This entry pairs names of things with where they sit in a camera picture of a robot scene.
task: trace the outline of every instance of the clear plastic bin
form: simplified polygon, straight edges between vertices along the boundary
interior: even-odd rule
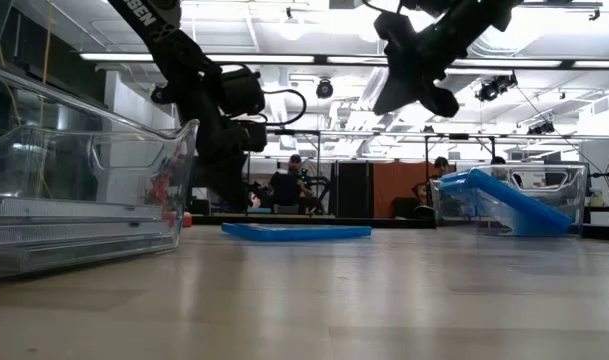
[[[0,277],[178,245],[196,121],[160,132],[2,70],[0,85],[20,117],[0,131]]]
[[[587,169],[582,165],[487,165],[432,182],[438,226],[512,236],[581,232]]]

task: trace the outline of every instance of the man sitting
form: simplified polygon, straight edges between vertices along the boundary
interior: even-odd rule
[[[268,185],[273,191],[274,205],[298,205],[299,213],[304,214],[313,210],[320,210],[321,206],[313,191],[304,184],[301,168],[302,158],[298,154],[291,156],[288,162],[288,171],[276,172]]]

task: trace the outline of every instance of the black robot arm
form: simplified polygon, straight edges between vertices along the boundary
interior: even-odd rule
[[[200,121],[196,173],[231,207],[246,208],[244,151],[263,151],[266,131],[263,125],[242,125],[231,119],[242,114],[257,115],[264,109],[259,74],[247,67],[223,73],[180,29],[179,0],[108,1],[142,38],[168,81],[154,92],[154,100],[175,103],[182,124]]]
[[[441,19],[416,32],[408,17],[382,11],[375,29],[388,43],[389,78],[374,108],[384,114],[415,101],[436,115],[453,117],[459,105],[452,92],[435,86],[446,68],[465,58],[467,48],[490,26],[506,30],[511,10],[523,0],[401,0],[400,5]]]

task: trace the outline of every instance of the red object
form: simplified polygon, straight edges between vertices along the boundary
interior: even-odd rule
[[[184,227],[191,227],[193,226],[193,215],[191,215],[191,213],[184,213],[184,221],[182,221],[182,225]]]
[[[177,213],[175,211],[164,211],[162,213],[162,219],[168,221],[171,226],[175,225],[175,218],[177,217]]]
[[[168,190],[170,183],[170,176],[161,175],[153,180],[153,189],[151,189],[150,196],[153,198],[155,205],[164,206],[167,202],[166,190]]]

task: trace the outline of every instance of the person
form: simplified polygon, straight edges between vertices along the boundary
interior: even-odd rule
[[[491,165],[506,165],[506,160],[504,160],[503,157],[501,156],[494,156],[493,159],[491,159]],[[518,174],[513,174],[513,179],[515,179],[515,182],[517,183],[517,186],[519,186],[520,188],[522,187],[522,177],[519,176]],[[500,178],[500,180],[506,180],[508,181],[508,177],[506,175],[503,176],[503,179]]]
[[[305,175],[301,169],[302,158],[298,154],[294,154],[288,161],[286,173],[278,171],[273,174],[268,184],[273,192],[273,203],[284,206],[298,205],[300,213],[320,210],[319,200],[315,197],[313,190],[306,187]]]
[[[428,205],[428,206],[433,206],[433,194],[431,191],[431,180],[438,180],[442,176],[451,172],[450,164],[448,163],[448,160],[443,156],[440,156],[437,159],[435,159],[435,162],[433,163],[433,167],[435,168],[435,175],[433,175],[429,178],[428,183],[422,184],[423,186],[420,186],[421,189],[419,189],[419,194],[416,192],[416,194],[419,195],[418,197],[420,198],[420,200],[422,200],[422,198],[426,199],[426,205]]]
[[[440,156],[437,159],[435,159],[435,164],[433,166],[435,167],[435,172],[437,173],[437,175],[431,177],[432,179],[439,179],[442,176],[451,172],[451,168],[448,164],[448,160],[446,160],[446,158],[443,156]]]

